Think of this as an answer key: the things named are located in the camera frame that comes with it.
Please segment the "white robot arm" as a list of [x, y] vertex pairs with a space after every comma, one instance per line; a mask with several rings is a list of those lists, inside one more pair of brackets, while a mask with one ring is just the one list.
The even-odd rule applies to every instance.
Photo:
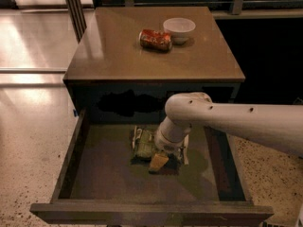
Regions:
[[176, 151], [191, 129], [202, 125], [267, 148], [303, 156], [302, 106], [214, 103], [204, 93], [188, 93], [171, 96], [165, 113], [154, 142], [167, 153]]

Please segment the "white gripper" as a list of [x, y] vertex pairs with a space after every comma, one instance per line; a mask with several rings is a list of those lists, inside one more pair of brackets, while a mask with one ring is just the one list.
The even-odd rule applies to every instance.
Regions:
[[[184, 140], [177, 143], [169, 141], [159, 129], [155, 132], [154, 144], [157, 149], [176, 156], [180, 155], [181, 151], [187, 147], [187, 143]], [[149, 172], [158, 172], [168, 162], [169, 156], [164, 152], [155, 153], [152, 156]]]

